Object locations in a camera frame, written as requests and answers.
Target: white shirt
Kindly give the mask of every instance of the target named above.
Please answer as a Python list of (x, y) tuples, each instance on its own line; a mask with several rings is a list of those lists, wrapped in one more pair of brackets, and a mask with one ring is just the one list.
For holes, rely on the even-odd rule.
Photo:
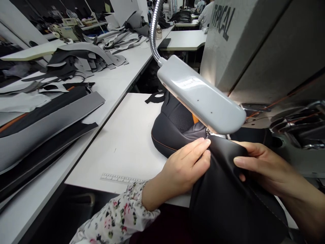
[(198, 3), (197, 6), (196, 6), (196, 11), (197, 11), (198, 13), (202, 13), (203, 8), (204, 8), (204, 1), (201, 0), (201, 1), (199, 1), (199, 3)]
[(209, 3), (200, 14), (198, 21), (200, 22), (200, 29), (206, 28), (210, 23), (214, 2)]

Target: fingernail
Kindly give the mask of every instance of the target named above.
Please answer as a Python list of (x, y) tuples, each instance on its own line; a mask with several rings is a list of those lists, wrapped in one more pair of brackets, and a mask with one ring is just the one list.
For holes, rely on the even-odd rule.
[(235, 164), (237, 167), (243, 168), (244, 165), (245, 165), (245, 161), (244, 161), (244, 159), (241, 158), (241, 157), (235, 157), (235, 158), (234, 158), (234, 164)]

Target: worker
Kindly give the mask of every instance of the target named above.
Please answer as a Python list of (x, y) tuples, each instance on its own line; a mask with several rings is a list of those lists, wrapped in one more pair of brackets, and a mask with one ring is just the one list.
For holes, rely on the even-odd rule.
[(211, 2), (201, 12), (198, 18), (198, 22), (200, 23), (200, 29), (204, 29), (208, 27), (212, 15), (213, 6), (214, 6), (214, 0), (211, 0)]
[[(207, 171), (210, 143), (199, 138), (176, 151), (156, 177), (129, 185), (125, 193), (85, 222), (70, 243), (122, 243), (143, 231), (160, 214), (160, 205), (188, 192)], [(234, 164), (251, 171), (264, 189), (281, 199), (308, 243), (324, 243), (325, 195), (266, 146), (236, 143), (245, 147), (250, 157), (236, 157)]]
[(196, 6), (196, 11), (200, 14), (202, 13), (203, 9), (205, 7), (205, 2), (204, 0), (200, 0)]

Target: right hand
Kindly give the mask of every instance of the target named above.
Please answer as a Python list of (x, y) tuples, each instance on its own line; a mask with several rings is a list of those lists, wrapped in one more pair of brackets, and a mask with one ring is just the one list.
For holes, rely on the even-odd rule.
[(237, 142), (247, 149), (249, 157), (235, 157), (237, 167), (250, 171), (265, 190), (278, 197), (299, 197), (307, 181), (282, 157), (260, 143)]

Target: finger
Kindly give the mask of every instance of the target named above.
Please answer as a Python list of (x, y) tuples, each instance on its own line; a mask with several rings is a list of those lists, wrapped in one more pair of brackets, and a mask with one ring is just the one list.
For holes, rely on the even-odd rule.
[(200, 158), (192, 167), (193, 181), (196, 182), (210, 167), (211, 153), (209, 150), (205, 150)]
[(257, 172), (268, 177), (276, 174), (272, 164), (254, 157), (235, 157), (234, 164), (239, 168)]
[(246, 148), (248, 154), (252, 157), (259, 157), (266, 153), (269, 149), (261, 143), (252, 143), (252, 142), (238, 142), (233, 141)]
[(240, 173), (240, 174), (239, 174), (239, 179), (240, 179), (242, 182), (244, 182), (244, 181), (246, 180), (246, 177), (245, 177), (242, 173)]
[(211, 144), (210, 139), (204, 140), (202, 143), (198, 144), (193, 150), (191, 150), (183, 160), (186, 161), (190, 166), (193, 166), (195, 162), (201, 157), (201, 155), (208, 149)]
[(180, 159), (183, 159), (187, 154), (189, 154), (197, 145), (202, 143), (204, 141), (204, 138), (201, 137), (199, 139), (196, 139), (195, 141), (185, 145), (179, 150), (179, 156)]

